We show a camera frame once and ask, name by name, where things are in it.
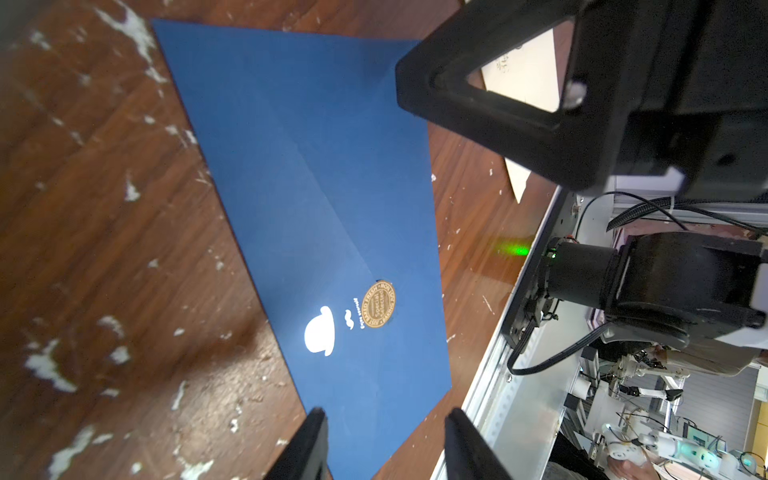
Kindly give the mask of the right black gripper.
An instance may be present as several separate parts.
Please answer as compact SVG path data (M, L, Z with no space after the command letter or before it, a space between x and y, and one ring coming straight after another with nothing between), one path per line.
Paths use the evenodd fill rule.
M763 1L471 1L395 74L404 110L574 192L767 190Z

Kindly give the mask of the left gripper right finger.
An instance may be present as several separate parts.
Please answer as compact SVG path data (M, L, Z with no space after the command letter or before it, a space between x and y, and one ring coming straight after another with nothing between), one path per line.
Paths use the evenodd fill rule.
M445 418L444 453L448 480L511 480L510 475L463 410Z

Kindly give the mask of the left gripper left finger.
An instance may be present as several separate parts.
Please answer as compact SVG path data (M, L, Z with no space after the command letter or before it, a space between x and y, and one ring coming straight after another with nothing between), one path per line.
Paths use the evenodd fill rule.
M264 480L322 480L328 476L328 419L313 408Z

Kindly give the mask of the cream yellow envelope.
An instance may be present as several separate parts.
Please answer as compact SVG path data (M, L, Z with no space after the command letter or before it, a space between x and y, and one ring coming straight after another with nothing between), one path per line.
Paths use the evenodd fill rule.
M554 112L560 101L554 32L545 31L481 68L488 91Z

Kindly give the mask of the navy blue envelope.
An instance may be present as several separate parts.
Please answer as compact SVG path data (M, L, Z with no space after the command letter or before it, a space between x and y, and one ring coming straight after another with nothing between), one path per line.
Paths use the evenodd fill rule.
M413 42L153 29L331 474L369 479L451 387Z

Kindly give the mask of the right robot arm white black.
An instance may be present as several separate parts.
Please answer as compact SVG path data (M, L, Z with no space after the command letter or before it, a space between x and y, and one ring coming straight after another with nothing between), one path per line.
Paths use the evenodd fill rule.
M574 24L557 109L468 82L539 34ZM598 198L613 175L682 176L686 199L749 201L767 190L767 5L763 1L473 1L396 67L401 108ZM576 242L552 221L526 261L501 333L518 358L558 301L600 310L598 334L684 348L757 330L767 263L756 241L672 232L618 249Z

